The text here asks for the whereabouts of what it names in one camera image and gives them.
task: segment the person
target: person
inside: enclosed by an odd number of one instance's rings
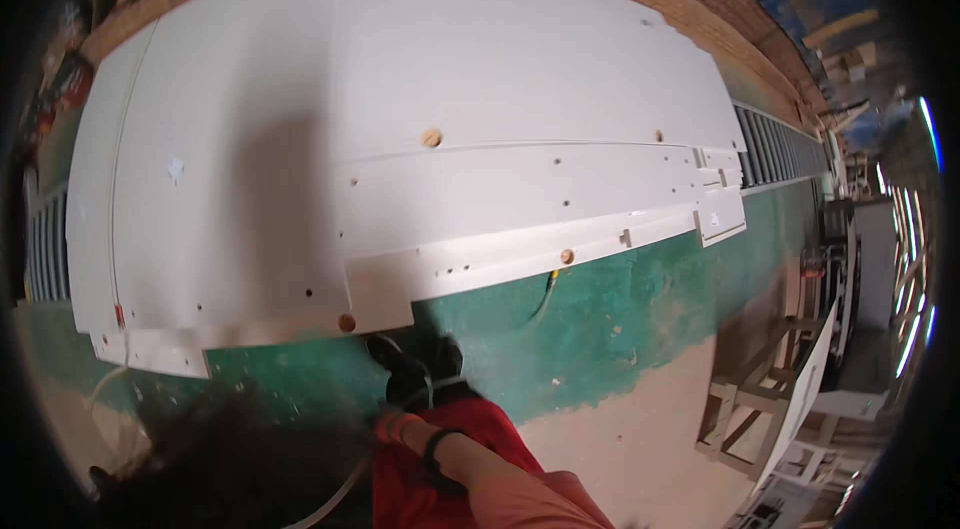
[[[503,410],[463,379],[452,339],[432,340],[422,359],[384,334],[364,343],[390,372],[386,406],[367,427],[345,418],[275,424],[256,387],[213,386],[150,423],[145,455],[114,472],[90,467],[97,526],[298,524],[374,444],[368,476],[315,526],[613,528],[575,474],[544,472]]]
[[[374,529],[613,529],[575,474],[544,472],[503,410],[459,379],[452,339],[424,361],[383,334],[366,350],[390,372],[391,407],[374,423]]]

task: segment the black wristband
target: black wristband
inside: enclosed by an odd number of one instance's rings
[[[459,433],[461,435],[466,435],[460,429],[440,429],[436,433],[430,436],[430,439],[427,439],[426,446],[423,447],[423,468],[426,469],[427,474],[430,475],[430,479],[433,485],[445,492],[451,492],[453,494],[465,494],[467,488],[457,483],[450,477],[445,476],[440,471],[440,463],[437,462],[435,456],[437,451],[437,446],[440,444],[440,441],[451,433]]]

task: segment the dark hair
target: dark hair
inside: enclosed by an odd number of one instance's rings
[[[371,442],[362,425],[274,424],[256,390],[214,388],[155,430],[150,451],[115,473],[90,467],[104,527],[264,527],[323,505]],[[371,525],[369,479],[318,526]]]

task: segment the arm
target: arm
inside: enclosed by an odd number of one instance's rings
[[[430,438],[440,430],[416,415],[388,413],[381,416],[376,434],[382,442],[401,443],[423,456]],[[613,529],[576,475],[571,474],[576,487],[560,495],[540,478],[460,433],[442,437],[434,459],[444,476],[466,487],[474,520],[481,528]]]
[[[423,456],[427,442],[437,431],[440,431],[440,427],[414,417],[400,428],[398,437],[404,446]],[[460,433],[452,433],[441,439],[434,451],[434,458],[444,476],[460,483],[468,491],[489,477],[524,473],[522,468],[508,463],[496,452]]]

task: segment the wooden stand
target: wooden stand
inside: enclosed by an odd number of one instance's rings
[[[720,410],[714,427],[698,439],[697,451],[706,454],[710,460],[721,462],[747,475],[750,480],[761,479],[767,461],[774,453],[775,444],[782,437],[787,410],[795,397],[797,379],[808,366],[810,355],[814,352],[814,345],[824,331],[824,326],[822,319],[781,319],[777,322],[770,340],[736,375],[715,375],[710,381],[709,397],[720,400]],[[809,347],[801,348],[801,340],[808,340]],[[778,354],[781,349],[784,350],[783,362],[776,366],[775,361],[780,358]],[[762,386],[764,379],[772,379],[774,386]],[[805,398],[807,395],[802,393],[800,396]],[[727,436],[731,415],[737,406],[747,406],[752,408],[753,412]],[[755,460],[751,462],[731,454],[730,448],[743,437],[762,413],[769,413],[772,419]]]

